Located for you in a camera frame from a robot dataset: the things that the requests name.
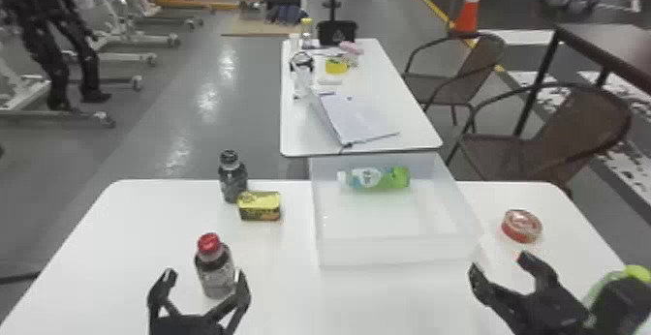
black bottle cap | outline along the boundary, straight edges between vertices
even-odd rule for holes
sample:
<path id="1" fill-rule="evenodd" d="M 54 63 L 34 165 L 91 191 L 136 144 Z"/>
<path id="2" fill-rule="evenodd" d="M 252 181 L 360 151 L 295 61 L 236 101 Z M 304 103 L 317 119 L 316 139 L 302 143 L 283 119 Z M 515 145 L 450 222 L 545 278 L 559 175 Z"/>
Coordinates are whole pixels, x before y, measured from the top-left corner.
<path id="1" fill-rule="evenodd" d="M 234 150 L 225 150 L 222 152 L 222 155 L 219 156 L 219 160 L 224 165 L 232 165 L 237 162 L 237 153 Z"/>

white plastic bin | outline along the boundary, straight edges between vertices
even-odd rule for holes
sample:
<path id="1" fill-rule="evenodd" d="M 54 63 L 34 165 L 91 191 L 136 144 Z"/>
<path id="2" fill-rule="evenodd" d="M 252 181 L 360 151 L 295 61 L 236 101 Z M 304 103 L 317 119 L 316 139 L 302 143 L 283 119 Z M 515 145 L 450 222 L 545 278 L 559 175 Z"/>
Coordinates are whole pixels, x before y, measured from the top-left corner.
<path id="1" fill-rule="evenodd" d="M 388 192 L 343 188 L 337 171 L 407 167 L 411 185 Z M 437 153 L 310 159 L 321 265 L 468 259 L 481 225 Z"/>

white table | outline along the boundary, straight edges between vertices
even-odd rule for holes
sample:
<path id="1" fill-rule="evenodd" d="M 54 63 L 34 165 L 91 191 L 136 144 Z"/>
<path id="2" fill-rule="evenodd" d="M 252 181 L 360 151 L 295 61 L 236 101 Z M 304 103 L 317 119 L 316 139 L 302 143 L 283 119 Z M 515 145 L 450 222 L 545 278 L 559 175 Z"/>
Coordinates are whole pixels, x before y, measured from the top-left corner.
<path id="1" fill-rule="evenodd" d="M 202 295 L 193 255 L 217 231 L 247 274 L 253 302 L 239 334 L 510 334 L 472 296 L 470 262 L 322 269 L 314 248 L 310 183 L 252 181 L 282 193 L 277 223 L 245 223 L 222 201 L 216 181 L 121 181 L 101 195 L 43 274 L 0 326 L 0 335 L 144 335 L 145 296 L 166 267 L 179 273 L 171 299 L 186 314 L 215 305 Z M 460 183 L 480 216 L 490 279 L 530 291 L 512 259 L 521 248 L 548 260 L 575 295 L 622 267 L 565 195 L 544 183 Z M 530 209 L 544 237 L 508 242 L 505 210 Z"/>
<path id="2" fill-rule="evenodd" d="M 395 124 L 400 134 L 355 144 L 342 153 L 377 153 L 441 147 L 443 141 L 378 40 L 359 39 L 357 42 L 364 48 L 364 54 L 359 58 L 359 66 L 350 69 L 344 76 L 343 84 L 334 88 L 372 104 L 374 110 L 387 115 L 387 119 Z M 319 119 L 307 99 L 294 99 L 294 81 L 289 69 L 291 57 L 290 42 L 285 41 L 281 53 L 280 152 L 286 157 L 339 154 L 341 144 Z"/>

yellow tape roll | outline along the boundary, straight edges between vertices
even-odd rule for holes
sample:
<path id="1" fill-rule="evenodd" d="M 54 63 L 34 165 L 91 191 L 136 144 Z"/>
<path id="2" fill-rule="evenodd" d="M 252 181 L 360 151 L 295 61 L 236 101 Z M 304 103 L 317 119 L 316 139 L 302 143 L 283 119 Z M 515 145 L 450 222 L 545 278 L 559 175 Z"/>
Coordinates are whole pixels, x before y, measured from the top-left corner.
<path id="1" fill-rule="evenodd" d="M 348 72 L 348 63 L 342 59 L 329 58 L 325 61 L 325 71 L 331 75 L 343 75 Z"/>

dark bottle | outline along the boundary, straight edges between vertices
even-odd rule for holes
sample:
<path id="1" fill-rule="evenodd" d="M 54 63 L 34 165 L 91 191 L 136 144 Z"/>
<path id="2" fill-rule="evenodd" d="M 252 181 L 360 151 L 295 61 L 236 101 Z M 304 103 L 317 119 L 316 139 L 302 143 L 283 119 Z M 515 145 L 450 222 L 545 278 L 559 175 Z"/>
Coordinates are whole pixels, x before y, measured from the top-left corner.
<path id="1" fill-rule="evenodd" d="M 246 191 L 246 180 L 249 178 L 249 174 L 234 151 L 225 150 L 219 159 L 221 163 L 219 166 L 219 181 L 222 185 L 224 200 L 229 203 L 236 203 L 237 196 Z"/>
<path id="2" fill-rule="evenodd" d="M 224 300 L 235 289 L 235 266 L 229 246 L 214 232 L 204 234 L 197 242 L 195 266 L 206 296 Z"/>

